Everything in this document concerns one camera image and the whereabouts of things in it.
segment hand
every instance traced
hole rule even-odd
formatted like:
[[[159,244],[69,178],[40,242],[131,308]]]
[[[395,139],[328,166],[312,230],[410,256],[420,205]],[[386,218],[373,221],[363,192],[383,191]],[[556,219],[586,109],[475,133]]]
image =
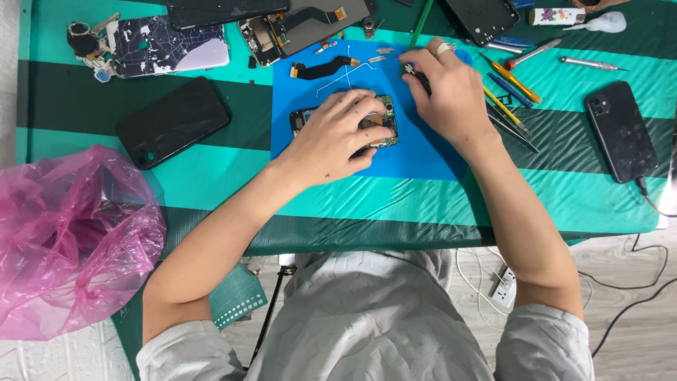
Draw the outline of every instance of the hand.
[[[421,82],[409,73],[402,79],[416,102],[418,114],[466,159],[487,139],[500,141],[500,134],[489,121],[479,72],[461,62],[452,50],[435,57],[444,41],[435,37],[425,49],[412,50],[399,57],[424,73],[433,95],[428,97]]]
[[[360,148],[395,134],[388,127],[358,129],[368,114],[385,114],[383,103],[371,90],[332,94],[313,113],[296,138],[271,162],[284,168],[302,187],[325,184],[361,171],[372,164],[376,148],[350,158]]]

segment power strip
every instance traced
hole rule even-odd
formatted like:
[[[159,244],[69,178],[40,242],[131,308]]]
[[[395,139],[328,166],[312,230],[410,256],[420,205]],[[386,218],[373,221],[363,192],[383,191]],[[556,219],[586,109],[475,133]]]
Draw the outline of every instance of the power strip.
[[[515,281],[515,274],[512,273],[509,267],[503,266],[501,269],[501,280],[496,281],[492,288],[491,297],[502,306],[510,308],[515,302],[515,295],[517,294],[517,282]]]

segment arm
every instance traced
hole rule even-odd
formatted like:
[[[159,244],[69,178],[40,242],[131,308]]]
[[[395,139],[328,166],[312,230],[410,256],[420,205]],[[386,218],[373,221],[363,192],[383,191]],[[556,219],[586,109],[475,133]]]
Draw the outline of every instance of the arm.
[[[399,59],[413,62],[431,83],[406,74],[420,116],[463,156],[477,179],[496,242],[517,278],[515,307],[545,304],[583,318],[578,273],[552,218],[510,159],[487,117],[481,75],[452,51],[436,58],[442,40]]]
[[[357,129],[367,114],[385,113],[369,90],[331,95],[280,156],[205,218],[172,251],[144,290],[143,343],[166,329],[211,320],[208,294],[228,275],[261,227],[306,188],[371,165],[369,142],[390,138],[386,127]]]

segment table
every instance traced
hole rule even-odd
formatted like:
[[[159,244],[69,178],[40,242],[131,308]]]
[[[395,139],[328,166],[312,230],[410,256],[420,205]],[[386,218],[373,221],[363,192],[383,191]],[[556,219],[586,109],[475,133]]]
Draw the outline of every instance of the table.
[[[251,179],[268,161],[273,68],[247,68],[248,54],[237,27],[227,24],[228,66],[98,83],[76,61],[65,41],[73,20],[91,25],[120,12],[121,18],[166,13],[163,0],[24,0],[20,20],[17,163],[81,151],[91,144],[122,150],[115,124],[134,110],[204,75],[227,98],[233,121],[201,144],[145,173],[156,189],[168,226],[166,255],[211,210]],[[375,19],[385,19],[374,41],[405,43],[423,0],[412,9],[380,0]],[[538,7],[565,6],[563,0],[537,1]],[[630,82],[659,156],[647,184],[658,199],[670,170],[677,100],[677,2],[635,0],[612,10],[626,15],[618,34],[563,32],[523,21],[511,35],[543,43],[566,35],[556,49],[528,60],[514,74],[543,98],[515,114],[533,132],[541,150],[530,153],[504,136],[510,156],[532,185],[567,239],[653,230],[658,215],[633,184],[614,183],[582,108],[582,98],[614,80]],[[431,36],[455,39],[437,4],[419,43]],[[364,40],[358,27],[348,39]],[[490,69],[477,48],[475,68]],[[508,54],[483,50],[494,60]],[[612,62],[630,72],[603,72],[560,65],[560,55]],[[504,92],[485,77],[496,95]],[[276,214],[251,243],[247,254],[279,254],[352,249],[433,249],[494,244],[477,183],[469,171],[459,181],[354,176],[308,190]]]

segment keychain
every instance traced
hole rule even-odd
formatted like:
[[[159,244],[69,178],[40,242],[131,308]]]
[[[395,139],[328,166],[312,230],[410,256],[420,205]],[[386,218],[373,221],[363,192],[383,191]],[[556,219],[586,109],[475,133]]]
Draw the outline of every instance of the keychain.
[[[101,83],[110,81],[115,70],[111,59],[104,59],[104,55],[110,52],[106,35],[102,31],[109,22],[118,20],[119,13],[101,21],[93,28],[89,28],[84,22],[71,22],[66,25],[66,40],[75,53],[75,58],[84,62],[94,69],[94,78]]]

